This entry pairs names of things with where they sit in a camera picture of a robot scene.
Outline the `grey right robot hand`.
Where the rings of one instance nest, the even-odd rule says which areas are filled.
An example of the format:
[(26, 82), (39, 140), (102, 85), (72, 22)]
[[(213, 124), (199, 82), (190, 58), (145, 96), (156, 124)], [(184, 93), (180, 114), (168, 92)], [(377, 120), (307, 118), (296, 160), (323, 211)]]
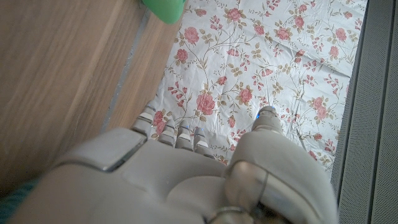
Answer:
[(286, 138), (276, 110), (261, 108), (229, 164), (202, 128), (169, 121), (149, 139), (147, 105), (131, 129), (116, 128), (59, 158), (11, 223), (337, 223), (323, 168)]

